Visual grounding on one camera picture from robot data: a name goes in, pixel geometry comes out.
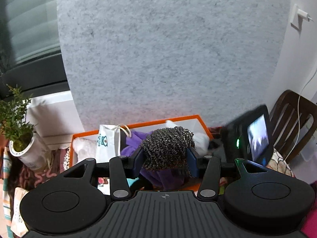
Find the floral plush blanket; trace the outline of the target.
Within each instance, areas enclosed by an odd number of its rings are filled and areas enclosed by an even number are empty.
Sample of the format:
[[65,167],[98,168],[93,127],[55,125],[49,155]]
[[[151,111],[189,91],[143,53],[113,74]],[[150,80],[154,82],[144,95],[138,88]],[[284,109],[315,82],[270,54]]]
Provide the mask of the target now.
[[290,166],[286,163],[286,161],[276,149],[273,150],[272,157],[266,167],[279,173],[295,177]]

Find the purple fleece cloth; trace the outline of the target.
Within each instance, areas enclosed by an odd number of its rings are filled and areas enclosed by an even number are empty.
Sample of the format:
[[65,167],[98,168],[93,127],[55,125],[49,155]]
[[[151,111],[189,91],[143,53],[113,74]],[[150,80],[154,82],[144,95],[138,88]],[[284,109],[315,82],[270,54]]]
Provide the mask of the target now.
[[121,154],[131,156],[143,149],[146,159],[140,174],[154,187],[168,191],[181,188],[191,178],[186,160],[191,147],[195,147],[193,132],[176,126],[149,133],[132,131]]

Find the white Kanton pouch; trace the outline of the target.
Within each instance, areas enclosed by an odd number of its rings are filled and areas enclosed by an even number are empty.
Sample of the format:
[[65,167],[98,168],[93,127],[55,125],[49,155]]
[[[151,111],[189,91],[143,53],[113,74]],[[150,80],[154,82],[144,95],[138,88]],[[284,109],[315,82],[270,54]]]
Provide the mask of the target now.
[[97,163],[108,163],[111,158],[120,156],[121,132],[129,138],[132,136],[124,124],[99,126],[95,157]]

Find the dark wooden chair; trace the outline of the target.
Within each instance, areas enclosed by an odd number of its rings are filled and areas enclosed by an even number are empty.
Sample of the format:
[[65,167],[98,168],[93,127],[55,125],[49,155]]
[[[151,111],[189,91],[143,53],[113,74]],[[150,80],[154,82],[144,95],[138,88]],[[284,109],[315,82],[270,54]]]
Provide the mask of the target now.
[[292,90],[286,90],[270,112],[270,123],[273,146],[289,163],[316,131],[316,104]]

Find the orange storage box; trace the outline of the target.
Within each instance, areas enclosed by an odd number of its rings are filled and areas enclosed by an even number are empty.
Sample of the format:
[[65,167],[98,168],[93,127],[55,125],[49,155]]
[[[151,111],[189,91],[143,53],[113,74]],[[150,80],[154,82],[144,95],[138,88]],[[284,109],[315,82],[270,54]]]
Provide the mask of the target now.
[[[151,121],[134,125],[100,125],[99,130],[75,134],[70,150],[70,165],[73,166],[87,158],[98,163],[109,162],[116,156],[131,156],[146,138],[164,129],[177,138],[183,132],[190,132],[188,145],[193,146],[200,156],[208,154],[212,135],[205,123],[197,115]],[[179,190],[189,180],[186,167],[152,171],[142,167],[137,178],[129,178],[132,190],[141,185],[146,190],[156,188],[164,191]]]

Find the white potted plant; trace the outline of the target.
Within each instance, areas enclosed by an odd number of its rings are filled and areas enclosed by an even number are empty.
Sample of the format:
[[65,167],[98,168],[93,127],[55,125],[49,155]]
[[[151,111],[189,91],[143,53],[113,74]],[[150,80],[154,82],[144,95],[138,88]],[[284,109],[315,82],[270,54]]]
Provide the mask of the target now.
[[18,86],[7,87],[12,97],[1,100],[1,134],[8,139],[13,157],[33,171],[43,171],[51,166],[53,155],[35,125],[27,121],[31,97],[25,96]]

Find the white charger plug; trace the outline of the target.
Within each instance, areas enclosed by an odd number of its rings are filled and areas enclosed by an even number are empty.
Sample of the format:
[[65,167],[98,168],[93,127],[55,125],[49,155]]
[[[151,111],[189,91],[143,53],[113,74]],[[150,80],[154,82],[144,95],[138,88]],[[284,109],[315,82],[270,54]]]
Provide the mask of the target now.
[[293,6],[292,12],[291,12],[291,20],[290,24],[293,28],[295,28],[297,31],[301,31],[303,21],[313,22],[312,17],[307,13],[306,11],[301,10],[297,4]]

